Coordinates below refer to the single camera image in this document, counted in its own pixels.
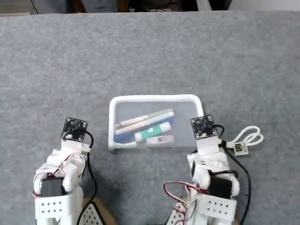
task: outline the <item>green marker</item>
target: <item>green marker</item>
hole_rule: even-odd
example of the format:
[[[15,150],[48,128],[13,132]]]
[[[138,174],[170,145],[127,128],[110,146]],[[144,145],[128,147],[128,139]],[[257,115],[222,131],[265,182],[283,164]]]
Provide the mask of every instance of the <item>green marker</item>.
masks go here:
[[[141,142],[142,140],[147,139],[148,137],[154,137],[160,135],[164,132],[171,130],[171,125],[169,122],[159,124],[155,127],[151,127],[147,130],[143,130],[135,134],[136,142]]]

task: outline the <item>gray felt surface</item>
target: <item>gray felt surface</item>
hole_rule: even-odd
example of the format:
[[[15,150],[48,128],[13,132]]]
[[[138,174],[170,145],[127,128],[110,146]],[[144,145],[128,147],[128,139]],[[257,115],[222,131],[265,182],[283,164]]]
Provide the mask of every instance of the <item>gray felt surface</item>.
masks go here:
[[[137,93],[198,95],[226,140],[260,126],[265,141],[240,159],[253,183],[246,224],[300,224],[299,47],[298,12],[0,18],[1,224],[34,224],[32,178],[66,116],[90,121],[98,196],[119,224],[163,223],[175,202],[162,184],[191,181],[191,149],[108,151],[110,100]]]

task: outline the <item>white usb cable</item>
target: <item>white usb cable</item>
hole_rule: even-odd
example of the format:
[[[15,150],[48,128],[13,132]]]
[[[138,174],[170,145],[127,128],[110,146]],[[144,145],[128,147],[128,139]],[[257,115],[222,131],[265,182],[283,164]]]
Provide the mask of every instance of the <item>white usb cable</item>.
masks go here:
[[[242,141],[238,140],[249,130],[256,130],[253,133],[248,134]],[[260,133],[261,129],[258,126],[249,126],[244,128],[236,138],[232,141],[226,143],[226,147],[229,149],[234,149],[236,156],[238,155],[247,155],[248,146],[253,146],[261,143],[263,141],[263,135]]]

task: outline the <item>marker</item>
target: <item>marker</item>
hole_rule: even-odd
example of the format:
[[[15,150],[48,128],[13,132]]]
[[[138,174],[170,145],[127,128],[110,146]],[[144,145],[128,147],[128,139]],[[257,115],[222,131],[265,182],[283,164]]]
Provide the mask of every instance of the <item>marker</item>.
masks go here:
[[[141,142],[142,140],[147,139],[148,137],[154,137],[164,132],[171,130],[171,125],[169,122],[159,124],[155,127],[151,127],[147,130],[143,130],[139,133],[135,133],[136,142]]]
[[[169,122],[171,123],[173,121],[173,117],[169,117],[167,119],[164,119],[161,121],[161,123],[166,123],[166,122]],[[121,133],[121,134],[118,134],[118,135],[114,135],[114,141],[117,142],[117,143],[121,143],[121,142],[124,142],[126,140],[129,140],[130,138],[134,137],[135,136],[135,133],[134,131],[127,131],[127,132],[124,132],[124,133]]]
[[[121,134],[121,133],[125,133],[127,131],[136,130],[136,129],[151,125],[153,123],[160,122],[160,121],[162,121],[164,119],[167,119],[167,118],[170,118],[172,116],[174,116],[174,112],[168,112],[168,113],[165,113],[165,114],[162,114],[162,115],[159,115],[159,116],[155,116],[155,117],[147,119],[145,121],[138,122],[138,123],[129,125],[127,127],[123,127],[119,130],[116,130],[115,134],[118,135],[118,134]]]
[[[144,121],[144,120],[149,119],[151,117],[155,117],[155,116],[165,114],[165,113],[169,113],[169,112],[172,112],[172,111],[173,111],[173,109],[165,109],[165,110],[154,112],[154,113],[151,113],[151,114],[148,114],[148,115],[136,117],[136,118],[133,118],[133,119],[130,119],[130,120],[122,121],[119,124],[116,124],[115,127],[118,128],[118,127],[121,127],[121,126],[123,126],[123,127],[129,126],[131,124]]]

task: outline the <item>clear plastic tray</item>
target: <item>clear plastic tray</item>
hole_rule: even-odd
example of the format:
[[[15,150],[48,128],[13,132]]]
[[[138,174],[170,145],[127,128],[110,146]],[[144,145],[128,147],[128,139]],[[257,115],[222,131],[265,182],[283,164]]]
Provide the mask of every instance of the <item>clear plastic tray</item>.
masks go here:
[[[201,116],[195,95],[115,97],[109,107],[108,147],[194,147],[190,119]]]

